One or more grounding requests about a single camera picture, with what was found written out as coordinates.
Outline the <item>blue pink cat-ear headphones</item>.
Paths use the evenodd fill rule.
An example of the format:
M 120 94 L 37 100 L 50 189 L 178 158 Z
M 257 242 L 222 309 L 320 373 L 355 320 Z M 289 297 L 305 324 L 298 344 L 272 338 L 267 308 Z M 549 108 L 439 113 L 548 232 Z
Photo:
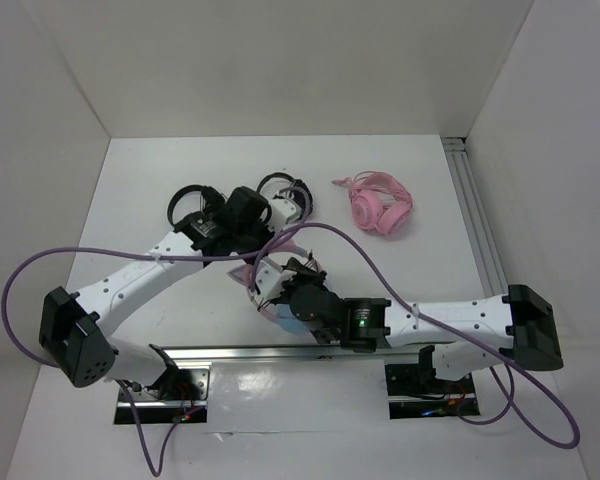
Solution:
M 323 273 L 321 265 L 315 259 L 313 253 L 310 250 L 306 250 L 298 246 L 293 240 L 288 240 L 279 247 L 272 250 L 273 253 L 285 253 L 289 255 L 289 260 L 296 262 L 300 267 L 308 267 L 311 271 L 317 273 Z M 291 280 L 295 275 L 295 271 L 287 269 L 282 266 L 284 270 L 291 272 Z M 243 264 L 238 267 L 232 268 L 227 272 L 227 275 L 240 285 L 242 285 L 247 292 L 247 297 L 250 302 L 256 307 L 256 310 L 268 321 L 281 327 L 283 330 L 295 334 L 302 335 L 308 332 L 308 328 L 298 320 L 290 310 L 290 307 L 286 304 L 275 305 L 273 300 L 261 299 L 256 289 L 250 289 L 250 281 L 253 275 L 253 266 L 250 264 Z

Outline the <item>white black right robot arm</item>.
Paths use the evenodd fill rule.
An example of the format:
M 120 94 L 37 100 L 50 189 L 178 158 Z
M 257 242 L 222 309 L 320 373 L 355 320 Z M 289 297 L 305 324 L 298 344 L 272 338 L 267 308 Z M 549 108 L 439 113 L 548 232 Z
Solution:
M 274 305 L 286 306 L 319 344 L 356 353 L 418 347 L 416 379 L 440 391 L 477 370 L 506 364 L 551 372 L 564 362 L 552 305 L 527 285 L 471 301 L 407 303 L 397 298 L 341 298 L 324 272 L 290 260 Z

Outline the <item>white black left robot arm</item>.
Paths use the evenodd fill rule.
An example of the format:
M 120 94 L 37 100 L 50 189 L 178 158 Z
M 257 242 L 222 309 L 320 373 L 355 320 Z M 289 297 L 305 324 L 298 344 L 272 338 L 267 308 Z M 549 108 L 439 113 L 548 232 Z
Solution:
M 101 379 L 137 383 L 164 399 L 183 382 L 174 361 L 160 347 L 116 340 L 114 332 L 138 309 L 208 264 L 260 250 L 285 220 L 272 201 L 248 187 L 224 199 L 200 190 L 202 209 L 172 224 L 149 252 L 107 278 L 68 292 L 58 287 L 43 302 L 39 342 L 76 388 Z

